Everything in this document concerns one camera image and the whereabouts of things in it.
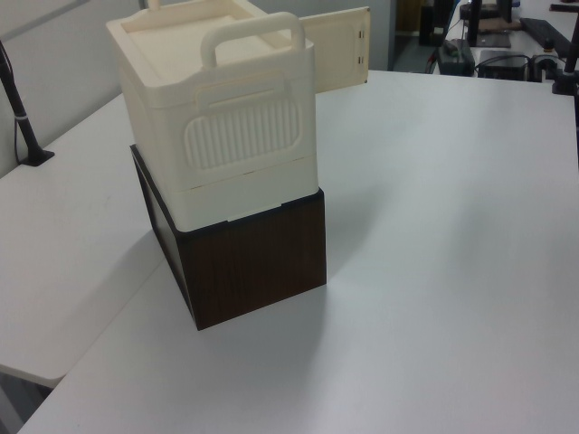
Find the white table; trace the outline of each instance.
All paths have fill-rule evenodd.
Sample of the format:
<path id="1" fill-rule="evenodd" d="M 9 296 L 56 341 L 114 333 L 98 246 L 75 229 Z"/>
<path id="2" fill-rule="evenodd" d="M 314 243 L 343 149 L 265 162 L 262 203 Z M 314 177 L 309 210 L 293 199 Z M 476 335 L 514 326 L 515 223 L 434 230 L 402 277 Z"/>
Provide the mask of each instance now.
<path id="1" fill-rule="evenodd" d="M 577 432 L 572 99 L 371 72 L 318 164 L 325 287 L 198 332 L 164 262 L 22 434 Z"/>
<path id="2" fill-rule="evenodd" d="M 453 26 L 446 36 L 447 40 L 460 39 L 462 37 L 462 21 L 460 19 L 460 6 L 468 3 L 468 0 L 461 0 L 457 5 L 454 15 L 451 19 L 451 26 Z M 492 0 L 483 3 L 495 3 Z M 518 20 L 520 17 L 536 18 L 539 20 L 547 20 L 556 30 L 558 30 L 565 38 L 571 41 L 573 36 L 573 29 L 577 14 L 564 12 L 551 12 L 549 6 L 551 3 L 558 3 L 557 0 L 522 0 L 521 7 L 513 9 L 513 20 Z M 471 48 L 472 55 L 476 63 L 479 63 L 480 52 L 483 50 L 511 50 L 514 52 L 523 52 L 525 55 L 531 57 L 533 55 L 545 54 L 543 47 L 541 47 L 528 33 L 524 31 L 515 31 L 509 34 L 511 48 Z"/>
<path id="3" fill-rule="evenodd" d="M 163 253 L 122 97 L 0 180 L 0 372 L 54 387 Z"/>

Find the wood grain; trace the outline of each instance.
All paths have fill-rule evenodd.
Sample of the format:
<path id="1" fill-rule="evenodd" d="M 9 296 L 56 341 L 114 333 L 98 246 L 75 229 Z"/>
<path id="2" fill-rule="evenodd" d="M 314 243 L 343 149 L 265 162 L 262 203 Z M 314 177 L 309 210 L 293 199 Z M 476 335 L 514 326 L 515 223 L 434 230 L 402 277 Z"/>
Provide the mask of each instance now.
<path id="1" fill-rule="evenodd" d="M 396 31 L 418 32 L 420 28 L 420 8 L 423 0 L 398 0 L 396 6 Z"/>
<path id="2" fill-rule="evenodd" d="M 132 146 L 153 229 L 197 329 L 326 284 L 324 193 L 234 222 L 176 229 Z"/>

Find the gray floor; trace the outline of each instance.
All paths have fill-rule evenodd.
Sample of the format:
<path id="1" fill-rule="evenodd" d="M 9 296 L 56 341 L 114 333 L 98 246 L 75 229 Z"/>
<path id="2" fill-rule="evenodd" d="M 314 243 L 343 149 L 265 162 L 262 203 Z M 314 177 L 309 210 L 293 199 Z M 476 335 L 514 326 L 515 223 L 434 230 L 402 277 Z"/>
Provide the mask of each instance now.
<path id="1" fill-rule="evenodd" d="M 0 434 L 16 434 L 50 389 L 0 373 Z"/>
<path id="2" fill-rule="evenodd" d="M 394 40 L 394 71 L 424 73 L 434 47 L 418 44 L 418 36 L 396 36 Z"/>

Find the open door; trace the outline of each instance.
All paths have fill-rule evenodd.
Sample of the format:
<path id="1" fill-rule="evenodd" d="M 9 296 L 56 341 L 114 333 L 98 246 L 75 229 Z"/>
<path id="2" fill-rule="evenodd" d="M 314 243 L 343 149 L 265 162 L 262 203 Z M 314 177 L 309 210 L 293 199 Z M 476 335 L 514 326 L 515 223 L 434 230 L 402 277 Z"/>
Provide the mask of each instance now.
<path id="1" fill-rule="evenodd" d="M 316 54 L 316 93 L 365 83 L 370 53 L 370 8 L 299 19 Z"/>

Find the ribbed panel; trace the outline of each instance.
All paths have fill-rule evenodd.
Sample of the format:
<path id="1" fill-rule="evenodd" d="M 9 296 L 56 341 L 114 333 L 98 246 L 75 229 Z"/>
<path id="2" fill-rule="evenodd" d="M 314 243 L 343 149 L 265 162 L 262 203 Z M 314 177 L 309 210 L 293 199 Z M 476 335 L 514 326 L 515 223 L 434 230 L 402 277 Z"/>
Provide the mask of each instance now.
<path id="1" fill-rule="evenodd" d="M 277 99 L 192 120 L 185 151 L 189 165 L 209 169 L 290 147 L 298 134 L 295 104 Z"/>

